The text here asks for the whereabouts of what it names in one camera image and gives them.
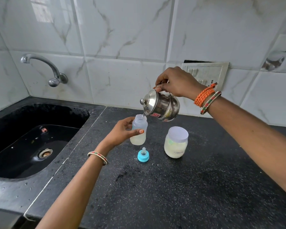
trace faucet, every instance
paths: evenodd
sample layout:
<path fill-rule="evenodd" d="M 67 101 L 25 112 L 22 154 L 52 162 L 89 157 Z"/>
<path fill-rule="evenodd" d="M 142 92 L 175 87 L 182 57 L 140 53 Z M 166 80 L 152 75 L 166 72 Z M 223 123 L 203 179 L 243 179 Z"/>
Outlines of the faucet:
<path fill-rule="evenodd" d="M 58 68 L 47 58 L 37 55 L 37 54 L 24 54 L 20 61 L 22 63 L 30 63 L 30 59 L 37 59 L 40 61 L 45 62 L 47 65 L 50 66 L 50 68 L 52 69 L 53 73 L 54 73 L 54 78 L 50 79 L 48 81 L 48 84 L 51 87 L 57 87 L 59 83 L 63 83 L 66 84 L 68 82 L 68 77 L 64 74 L 64 73 L 60 73 Z"/>

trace drain ring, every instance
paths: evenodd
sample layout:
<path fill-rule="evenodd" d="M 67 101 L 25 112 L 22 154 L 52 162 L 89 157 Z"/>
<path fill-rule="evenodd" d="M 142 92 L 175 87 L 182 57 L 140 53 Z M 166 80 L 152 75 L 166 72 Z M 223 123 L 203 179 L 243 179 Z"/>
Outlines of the drain ring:
<path fill-rule="evenodd" d="M 53 153 L 53 149 L 44 149 L 42 150 L 39 154 L 38 157 L 41 159 L 47 158 L 48 156 L 50 156 Z"/>

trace sink basin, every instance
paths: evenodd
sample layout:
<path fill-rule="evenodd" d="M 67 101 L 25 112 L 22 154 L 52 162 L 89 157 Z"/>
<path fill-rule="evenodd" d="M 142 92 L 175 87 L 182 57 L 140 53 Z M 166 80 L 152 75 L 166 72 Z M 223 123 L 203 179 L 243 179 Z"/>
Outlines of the sink basin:
<path fill-rule="evenodd" d="M 80 108 L 24 106 L 0 119 L 0 177 L 25 178 L 47 167 L 89 118 Z"/>

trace blue bottle cap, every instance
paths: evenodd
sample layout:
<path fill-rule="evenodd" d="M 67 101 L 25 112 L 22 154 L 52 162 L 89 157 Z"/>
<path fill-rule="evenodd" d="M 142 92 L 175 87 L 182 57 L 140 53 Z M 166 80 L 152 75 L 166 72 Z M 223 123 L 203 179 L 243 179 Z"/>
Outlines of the blue bottle cap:
<path fill-rule="evenodd" d="M 149 153 L 148 151 L 145 149 L 145 147 L 143 147 L 142 150 L 139 151 L 138 153 L 138 160 L 140 162 L 147 162 L 149 159 Z"/>

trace white jar lid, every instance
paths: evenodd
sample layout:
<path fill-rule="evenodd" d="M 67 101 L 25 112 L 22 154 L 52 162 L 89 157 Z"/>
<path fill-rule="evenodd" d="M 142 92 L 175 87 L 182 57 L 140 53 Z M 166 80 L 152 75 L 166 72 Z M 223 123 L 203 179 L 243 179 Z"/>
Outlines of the white jar lid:
<path fill-rule="evenodd" d="M 167 135 L 172 141 L 177 143 L 186 142 L 188 138 L 188 132 L 184 128 L 178 126 L 171 127 L 168 130 Z"/>

